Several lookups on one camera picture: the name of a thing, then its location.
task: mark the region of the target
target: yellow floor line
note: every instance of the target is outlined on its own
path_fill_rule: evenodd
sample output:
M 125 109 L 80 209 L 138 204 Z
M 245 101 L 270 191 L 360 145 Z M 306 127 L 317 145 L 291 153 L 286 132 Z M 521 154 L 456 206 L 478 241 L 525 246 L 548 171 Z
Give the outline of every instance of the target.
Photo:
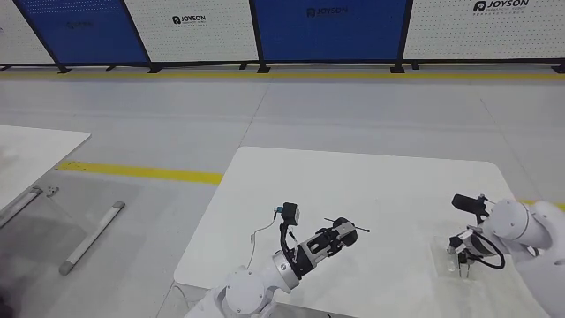
M 206 173 L 193 170 L 166 170 L 150 167 L 123 166 L 107 163 L 82 163 L 78 161 L 64 162 L 57 167 L 58 170 L 75 170 L 78 172 L 101 173 L 113 176 L 127 176 L 140 178 L 168 179 L 181 182 L 208 183 L 219 185 L 222 181 L 221 173 Z
M 0 80 L 10 79 L 54 79 L 54 80 L 167 80 L 167 79 L 296 79 L 296 80 L 544 80 L 564 81 L 565 74 L 554 73 L 406 73 L 388 72 L 0 72 Z

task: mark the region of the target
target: white panel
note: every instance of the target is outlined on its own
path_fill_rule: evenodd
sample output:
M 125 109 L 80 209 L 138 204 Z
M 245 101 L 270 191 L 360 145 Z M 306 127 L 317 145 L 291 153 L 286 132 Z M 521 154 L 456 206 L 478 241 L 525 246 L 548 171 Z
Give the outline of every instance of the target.
M 565 57 L 565 0 L 488 8 L 497 1 L 508 0 L 414 0 L 404 58 Z
M 12 0 L 0 0 L 0 64 L 53 64 Z
M 258 59 L 249 0 L 125 2 L 154 62 Z M 173 17 L 204 19 L 178 24 Z

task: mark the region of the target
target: black cable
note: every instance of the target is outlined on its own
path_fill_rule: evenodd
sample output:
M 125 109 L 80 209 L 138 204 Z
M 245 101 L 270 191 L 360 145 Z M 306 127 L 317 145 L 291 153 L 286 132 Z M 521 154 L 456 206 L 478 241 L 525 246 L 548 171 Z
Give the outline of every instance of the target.
M 480 239 L 484 240 L 486 243 L 489 244 L 489 246 L 491 246 L 494 251 L 501 257 L 501 264 L 500 265 L 494 265 L 491 264 L 487 261 L 483 261 L 483 259 L 475 254 L 472 254 L 471 252 L 469 252 L 469 250 L 467 250 L 467 256 L 469 257 L 469 259 L 473 259 L 474 261 L 478 261 L 481 264 L 486 265 L 489 268 L 492 269 L 504 269 L 504 267 L 506 266 L 506 260 L 504 259 L 504 254 L 502 254 L 501 250 L 498 249 L 498 247 L 488 238 L 486 238 L 485 236 L 481 235 L 480 233 L 473 231 L 473 234 L 475 234 L 477 237 L 479 237 Z

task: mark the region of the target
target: table leg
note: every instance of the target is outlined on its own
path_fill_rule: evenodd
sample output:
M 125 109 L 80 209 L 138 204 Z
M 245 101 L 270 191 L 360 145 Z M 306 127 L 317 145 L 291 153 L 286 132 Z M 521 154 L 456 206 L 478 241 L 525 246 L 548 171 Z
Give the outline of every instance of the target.
M 59 267 L 59 273 L 63 276 L 69 274 L 80 260 L 80 258 L 84 255 L 84 253 L 88 250 L 88 248 L 96 241 L 98 236 L 102 234 L 104 229 L 108 227 L 109 223 L 116 217 L 117 213 L 124 208 L 125 204 L 121 201 L 117 201 L 112 208 L 104 215 L 102 220 L 98 223 L 98 227 L 96 231 L 94 231 L 90 236 L 86 237 L 77 247 L 77 249 L 72 252 L 71 256 Z
M 0 229 L 41 193 L 43 193 L 43 190 L 35 186 L 29 193 L 19 198 L 11 207 L 7 208 L 5 212 L 0 215 Z

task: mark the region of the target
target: black frame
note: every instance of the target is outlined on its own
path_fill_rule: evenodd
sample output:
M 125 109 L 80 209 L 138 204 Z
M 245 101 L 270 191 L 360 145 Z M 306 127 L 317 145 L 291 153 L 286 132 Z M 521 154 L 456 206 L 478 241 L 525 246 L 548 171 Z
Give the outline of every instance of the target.
M 54 52 L 49 48 L 45 40 L 40 35 L 37 27 L 34 25 L 33 21 L 27 16 L 25 10 L 23 9 L 19 0 L 12 0 L 19 12 L 22 14 L 27 24 L 32 28 L 35 35 L 40 40 L 41 44 L 47 50 L 54 64 L 2 64 L 4 68 L 1 70 L 9 69 L 13 66 L 56 66 L 59 69 L 59 73 L 69 72 L 70 69 L 67 66 L 108 66 L 107 71 L 114 69 L 116 66 L 133 66 L 133 67 L 148 67 L 150 73 L 159 72 L 165 67 L 194 67 L 194 66 L 210 66 L 210 65 L 228 65 L 228 64 L 239 64 L 239 69 L 244 70 L 249 64 L 259 64 L 259 69 L 257 73 L 268 73 L 270 67 L 267 64 L 394 64 L 390 68 L 391 73 L 404 73 L 403 64 L 411 64 L 413 70 L 419 70 L 420 64 L 505 64 L 505 63 L 526 63 L 526 64 L 558 64 L 553 66 L 552 69 L 557 73 L 565 73 L 565 57 L 561 58 L 515 58 L 515 59 L 404 59 L 404 50 L 406 47 L 406 40 L 408 38 L 408 31 L 411 21 L 412 7 L 414 0 L 406 0 L 406 6 L 404 9 L 403 26 L 401 30 L 401 38 L 398 47 L 398 54 L 396 59 L 315 59 L 315 60 L 265 60 L 263 55 L 263 47 L 260 37 L 260 26 L 257 17 L 257 8 L 255 5 L 255 0 L 249 0 L 249 7 L 252 17 L 253 33 L 255 36 L 255 44 L 257 46 L 258 60 L 248 60 L 248 61 L 195 61 L 195 62 L 152 62 L 151 58 L 147 53 L 145 44 L 143 43 L 139 31 L 135 26 L 132 15 L 125 4 L 125 0 L 120 0 L 120 3 L 124 7 L 124 11 L 127 18 L 130 21 L 133 32 L 136 35 L 140 47 L 143 49 L 144 55 L 146 56 L 146 62 L 121 62 L 121 63 L 95 63 L 95 64 L 84 64 L 84 63 L 74 63 L 74 64 L 61 64 L 57 60 Z

